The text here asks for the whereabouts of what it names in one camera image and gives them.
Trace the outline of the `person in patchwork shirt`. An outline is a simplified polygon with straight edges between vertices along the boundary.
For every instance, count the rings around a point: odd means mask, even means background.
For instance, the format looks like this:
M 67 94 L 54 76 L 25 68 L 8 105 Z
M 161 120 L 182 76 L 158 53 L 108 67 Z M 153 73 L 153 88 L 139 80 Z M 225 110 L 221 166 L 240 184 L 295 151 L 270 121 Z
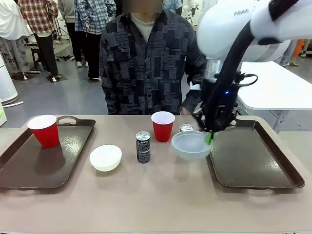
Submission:
M 99 68 L 110 115 L 194 111 L 200 92 L 182 97 L 181 81 L 201 83 L 207 61 L 191 24 L 163 0 L 122 0 L 123 12 L 101 36 Z

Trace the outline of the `black drink can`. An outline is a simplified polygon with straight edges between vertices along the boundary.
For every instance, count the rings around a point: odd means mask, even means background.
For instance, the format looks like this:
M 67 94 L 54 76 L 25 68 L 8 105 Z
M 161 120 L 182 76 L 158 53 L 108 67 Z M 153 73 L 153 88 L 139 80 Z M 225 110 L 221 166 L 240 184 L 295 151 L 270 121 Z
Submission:
M 147 163 L 151 159 L 150 133 L 140 131 L 136 134 L 136 156 L 140 163 Z

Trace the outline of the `black stool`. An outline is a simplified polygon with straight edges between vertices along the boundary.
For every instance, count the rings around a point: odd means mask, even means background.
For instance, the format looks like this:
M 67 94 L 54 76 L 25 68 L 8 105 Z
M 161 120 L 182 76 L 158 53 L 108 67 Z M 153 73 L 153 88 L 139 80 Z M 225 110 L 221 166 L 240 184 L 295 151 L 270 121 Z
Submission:
M 34 64 L 34 71 L 37 72 L 44 72 L 45 68 L 44 65 L 41 62 L 41 54 L 40 54 L 40 50 L 38 47 L 33 47 L 31 48 L 31 55 L 32 55 L 32 60 L 33 60 L 33 64 Z

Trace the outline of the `white folding table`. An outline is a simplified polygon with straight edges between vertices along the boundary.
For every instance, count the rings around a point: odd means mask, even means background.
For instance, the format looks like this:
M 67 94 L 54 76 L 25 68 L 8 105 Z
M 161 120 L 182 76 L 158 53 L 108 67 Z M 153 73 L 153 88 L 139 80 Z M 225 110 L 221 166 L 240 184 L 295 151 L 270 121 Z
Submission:
M 312 84 L 273 61 L 244 62 L 241 72 L 255 74 L 256 83 L 242 87 L 238 99 L 256 111 L 280 111 L 273 129 L 279 133 L 289 111 L 312 110 Z

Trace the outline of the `opaque white bowl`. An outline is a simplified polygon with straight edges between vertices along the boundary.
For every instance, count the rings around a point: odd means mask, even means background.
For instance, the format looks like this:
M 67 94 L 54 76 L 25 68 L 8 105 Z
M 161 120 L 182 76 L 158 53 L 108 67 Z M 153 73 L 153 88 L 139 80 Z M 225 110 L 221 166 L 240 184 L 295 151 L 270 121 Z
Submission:
M 95 148 L 89 156 L 91 165 L 98 171 L 108 172 L 115 169 L 122 158 L 122 151 L 115 145 L 102 145 Z

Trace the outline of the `white cylindrical appliance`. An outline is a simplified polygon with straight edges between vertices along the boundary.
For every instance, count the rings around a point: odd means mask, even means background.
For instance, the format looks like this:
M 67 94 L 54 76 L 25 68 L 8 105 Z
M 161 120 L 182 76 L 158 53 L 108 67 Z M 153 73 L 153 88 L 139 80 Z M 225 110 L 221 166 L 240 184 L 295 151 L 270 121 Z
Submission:
M 15 102 L 19 98 L 10 74 L 0 52 L 0 101 L 3 105 Z

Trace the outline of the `white tube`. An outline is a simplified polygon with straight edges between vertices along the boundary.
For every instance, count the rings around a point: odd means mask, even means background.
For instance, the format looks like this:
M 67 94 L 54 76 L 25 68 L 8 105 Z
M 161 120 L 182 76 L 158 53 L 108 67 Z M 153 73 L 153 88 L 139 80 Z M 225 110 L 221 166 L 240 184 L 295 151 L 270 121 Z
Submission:
M 11 103 L 11 104 L 4 105 L 3 108 L 14 107 L 14 106 L 17 106 L 17 105 L 21 105 L 21 104 L 23 104 L 23 103 L 24 103 L 23 101 L 15 102 L 15 103 Z

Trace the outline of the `bystander in white top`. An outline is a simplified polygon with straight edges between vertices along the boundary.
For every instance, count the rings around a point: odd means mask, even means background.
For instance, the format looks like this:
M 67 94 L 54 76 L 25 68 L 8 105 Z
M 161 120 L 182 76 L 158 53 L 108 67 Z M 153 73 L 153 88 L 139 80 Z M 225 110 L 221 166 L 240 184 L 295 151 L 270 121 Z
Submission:
M 11 74 L 29 71 L 24 39 L 30 35 L 19 6 L 14 0 L 0 0 L 0 52 Z

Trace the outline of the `red plastic cup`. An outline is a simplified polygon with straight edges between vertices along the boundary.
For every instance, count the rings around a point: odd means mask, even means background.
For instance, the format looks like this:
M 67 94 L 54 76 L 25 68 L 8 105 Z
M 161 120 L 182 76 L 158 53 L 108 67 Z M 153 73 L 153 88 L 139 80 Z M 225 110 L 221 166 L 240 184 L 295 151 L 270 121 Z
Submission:
M 159 111 L 151 116 L 155 138 L 159 142 L 169 141 L 175 116 L 170 112 Z
M 28 121 L 27 127 L 44 148 L 54 148 L 59 144 L 57 118 L 54 115 L 41 115 Z

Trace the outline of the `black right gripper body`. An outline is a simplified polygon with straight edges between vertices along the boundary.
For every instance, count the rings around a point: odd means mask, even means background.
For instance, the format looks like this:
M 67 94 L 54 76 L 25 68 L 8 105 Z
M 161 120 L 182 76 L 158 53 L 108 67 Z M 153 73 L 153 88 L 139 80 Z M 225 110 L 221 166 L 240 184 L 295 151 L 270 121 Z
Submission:
M 219 86 L 219 73 L 211 79 L 204 79 L 201 86 L 201 108 L 204 116 L 201 129 L 204 132 L 225 130 L 235 119 L 234 107 L 238 94 L 238 85 L 228 83 Z

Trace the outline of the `bystander in blue plaid shirt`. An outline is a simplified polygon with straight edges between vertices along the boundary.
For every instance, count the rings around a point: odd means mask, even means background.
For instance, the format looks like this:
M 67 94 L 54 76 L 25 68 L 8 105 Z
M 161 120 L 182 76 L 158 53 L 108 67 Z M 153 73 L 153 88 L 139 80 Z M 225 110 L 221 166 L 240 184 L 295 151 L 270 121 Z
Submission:
M 75 30 L 86 34 L 88 78 L 100 79 L 99 45 L 102 31 L 117 11 L 114 0 L 74 0 Z

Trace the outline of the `brown plastic serving tray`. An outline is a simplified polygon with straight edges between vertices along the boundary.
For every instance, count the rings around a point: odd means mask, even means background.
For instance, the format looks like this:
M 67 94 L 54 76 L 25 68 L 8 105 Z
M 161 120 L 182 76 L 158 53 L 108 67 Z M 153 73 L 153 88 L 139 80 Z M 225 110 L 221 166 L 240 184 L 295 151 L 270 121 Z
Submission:
M 237 117 L 217 133 L 210 160 L 224 187 L 256 190 L 299 189 L 305 180 L 290 161 L 291 152 L 262 120 Z
M 0 189 L 54 189 L 66 183 L 96 121 L 74 116 L 57 120 L 59 144 L 54 148 L 43 148 L 26 129 L 0 155 Z

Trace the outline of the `bystander in red plaid shirt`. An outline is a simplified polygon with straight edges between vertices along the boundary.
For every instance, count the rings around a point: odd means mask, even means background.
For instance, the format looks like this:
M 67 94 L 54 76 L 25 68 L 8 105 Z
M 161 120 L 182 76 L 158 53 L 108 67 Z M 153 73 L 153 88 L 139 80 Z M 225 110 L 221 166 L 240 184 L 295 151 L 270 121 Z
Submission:
M 58 5 L 54 0 L 18 0 L 18 5 L 35 36 L 46 70 L 56 82 L 61 78 L 53 48 L 53 18 L 59 15 Z

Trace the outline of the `white box with green mark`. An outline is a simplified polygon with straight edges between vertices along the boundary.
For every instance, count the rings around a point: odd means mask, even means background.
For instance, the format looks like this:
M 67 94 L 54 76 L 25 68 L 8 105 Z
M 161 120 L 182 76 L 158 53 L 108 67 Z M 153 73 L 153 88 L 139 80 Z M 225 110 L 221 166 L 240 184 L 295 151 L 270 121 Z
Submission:
M 7 117 L 6 117 L 4 107 L 3 107 L 1 99 L 0 99 L 0 127 L 6 122 L 7 122 Z

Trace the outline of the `translucent white plastic bowl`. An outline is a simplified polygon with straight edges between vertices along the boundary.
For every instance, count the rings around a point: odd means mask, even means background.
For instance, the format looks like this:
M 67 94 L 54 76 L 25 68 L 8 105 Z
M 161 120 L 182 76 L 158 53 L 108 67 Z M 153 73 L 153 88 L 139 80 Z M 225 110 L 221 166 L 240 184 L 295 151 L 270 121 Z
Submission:
M 178 156 L 187 161 L 199 160 L 207 157 L 213 147 L 208 144 L 208 133 L 199 131 L 186 131 L 175 134 L 171 145 Z

